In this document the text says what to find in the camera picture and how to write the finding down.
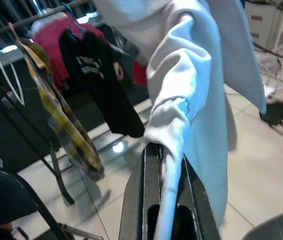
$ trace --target black object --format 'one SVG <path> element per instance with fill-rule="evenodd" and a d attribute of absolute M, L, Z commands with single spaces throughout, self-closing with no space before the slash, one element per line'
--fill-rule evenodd
<path fill-rule="evenodd" d="M 161 151 L 148 144 L 124 192 L 119 240 L 152 240 L 161 200 Z M 205 188 L 184 157 L 172 240 L 220 240 Z"/>
<path fill-rule="evenodd" d="M 59 240 L 69 240 L 32 187 L 17 174 L 0 168 L 0 225 L 36 211 L 45 219 Z"/>
<path fill-rule="evenodd" d="M 259 113 L 260 118 L 270 126 L 283 123 L 283 102 L 277 101 L 266 105 L 266 114 Z"/>
<path fill-rule="evenodd" d="M 256 226 L 242 240 L 283 240 L 283 214 Z"/>
<path fill-rule="evenodd" d="M 144 125 L 117 80 L 114 63 L 120 59 L 110 45 L 92 32 L 86 32 L 80 40 L 69 29 L 61 35 L 59 44 L 70 77 L 89 92 L 110 130 L 141 137 Z"/>

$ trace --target metal stand leg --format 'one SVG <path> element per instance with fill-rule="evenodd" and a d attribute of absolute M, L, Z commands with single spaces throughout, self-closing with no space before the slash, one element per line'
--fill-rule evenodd
<path fill-rule="evenodd" d="M 69 195 L 69 193 L 67 192 L 67 190 L 65 188 L 65 185 L 64 185 L 64 182 L 63 182 L 63 179 L 62 179 L 62 175 L 61 175 L 60 166 L 58 165 L 58 160 L 56 158 L 55 151 L 54 151 L 54 148 L 52 146 L 50 147 L 50 156 L 51 156 L 51 162 L 52 162 L 53 169 L 56 172 L 56 180 L 57 180 L 58 187 L 61 191 L 61 194 L 63 195 L 63 197 L 67 200 L 67 202 L 70 205 L 73 205 L 75 203 L 75 201 Z"/>
<path fill-rule="evenodd" d="M 78 228 L 68 226 L 66 224 L 60 223 L 59 225 L 61 226 L 61 228 L 67 230 L 71 234 L 79 236 L 79 237 L 83 237 L 84 238 L 83 240 L 89 240 L 89 239 L 91 239 L 91 240 L 104 240 L 104 238 L 102 236 L 97 236 L 97 235 L 92 234 L 90 232 L 83 231 L 83 230 L 80 230 Z"/>

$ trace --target red garment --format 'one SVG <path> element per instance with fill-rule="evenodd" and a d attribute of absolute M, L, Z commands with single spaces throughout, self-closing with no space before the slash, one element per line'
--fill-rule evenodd
<path fill-rule="evenodd" d="M 63 87 L 64 82 L 70 77 L 63 61 L 63 56 L 60 49 L 60 37 L 66 28 L 71 28 L 75 34 L 80 34 L 81 30 L 75 24 L 70 24 L 71 19 L 74 19 L 69 13 L 68 18 L 56 20 L 33 36 L 33 40 L 41 45 L 50 57 L 50 67 L 54 77 L 54 83 L 58 89 Z M 104 34 L 90 24 L 80 24 L 87 31 L 95 33 L 99 38 L 107 42 Z"/>
<path fill-rule="evenodd" d="M 143 86 L 147 86 L 146 68 L 147 66 L 141 65 L 136 60 L 133 61 L 132 79 L 134 82 L 141 84 Z"/>

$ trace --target white fabric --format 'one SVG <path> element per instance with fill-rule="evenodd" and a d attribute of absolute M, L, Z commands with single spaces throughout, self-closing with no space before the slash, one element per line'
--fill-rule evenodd
<path fill-rule="evenodd" d="M 55 13 L 53 15 L 42 18 L 40 20 L 37 20 L 31 25 L 31 28 L 30 28 L 31 35 L 34 36 L 35 34 L 40 32 L 48 24 L 51 24 L 52 22 L 62 20 L 62 19 L 65 19 L 65 18 L 67 18 L 66 13 L 58 12 L 58 13 Z"/>
<path fill-rule="evenodd" d="M 266 110 L 244 11 L 238 0 L 171 0 L 148 11 L 134 5 L 151 6 L 151 0 L 121 2 L 95 1 L 106 22 L 148 62 L 153 108 L 144 137 L 165 146 L 154 239 L 170 239 L 183 153 L 205 186 L 219 226 L 227 203 L 227 128 L 233 130 L 228 136 L 235 136 L 234 120 L 226 117 L 224 78 L 261 112 Z"/>

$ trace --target metal frame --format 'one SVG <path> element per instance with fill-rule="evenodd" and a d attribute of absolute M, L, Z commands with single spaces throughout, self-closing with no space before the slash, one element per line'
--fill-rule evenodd
<path fill-rule="evenodd" d="M 35 127 L 35 125 L 30 121 L 30 119 L 17 107 L 17 105 L 9 98 L 5 98 L 9 101 L 9 103 L 13 106 L 13 108 L 16 110 L 16 112 L 24 119 L 24 121 L 38 134 L 39 138 L 44 141 L 46 144 L 48 144 L 51 154 L 51 161 L 53 168 L 51 165 L 45 160 L 45 158 L 41 155 L 41 153 L 37 150 L 37 148 L 34 146 L 32 141 L 27 137 L 27 135 L 18 127 L 18 125 L 14 122 L 14 120 L 10 117 L 10 115 L 6 112 L 6 107 L 3 104 L 2 101 L 0 101 L 0 111 L 3 114 L 4 118 L 12 125 L 12 127 L 17 131 L 17 133 L 23 138 L 25 143 L 30 147 L 31 150 L 37 155 L 37 157 L 43 162 L 43 164 L 48 168 L 48 170 L 55 176 L 58 187 L 61 191 L 61 194 L 64 196 L 64 198 L 67 200 L 67 202 L 72 205 L 75 203 L 74 199 L 70 196 L 70 194 L 67 192 L 66 187 L 64 185 L 60 168 L 58 166 L 58 159 L 56 158 L 56 154 L 54 151 L 54 148 L 52 146 L 52 143 L 48 141 L 44 135 Z"/>
<path fill-rule="evenodd" d="M 88 1 L 89 0 L 76 0 L 76 1 L 72 1 L 72 2 L 68 3 L 67 6 L 69 8 L 73 8 L 73 7 L 76 7 L 78 5 L 85 4 Z M 64 10 L 67 10 L 66 6 L 63 6 L 63 5 L 62 6 L 58 6 L 58 7 L 53 8 L 49 12 L 44 13 L 44 14 L 37 14 L 37 15 L 28 17 L 26 19 L 23 19 L 21 21 L 15 22 L 12 26 L 13 26 L 14 29 L 17 29 L 17 28 L 20 28 L 20 27 L 22 27 L 22 26 L 24 26 L 26 24 L 31 24 L 32 22 L 35 22 L 35 21 L 37 21 L 39 19 L 46 18 L 46 17 L 48 17 L 50 15 L 59 13 L 59 12 L 64 11 Z M 9 30 L 10 30 L 9 26 L 1 27 L 0 28 L 0 34 L 2 34 L 4 32 L 7 32 Z"/>

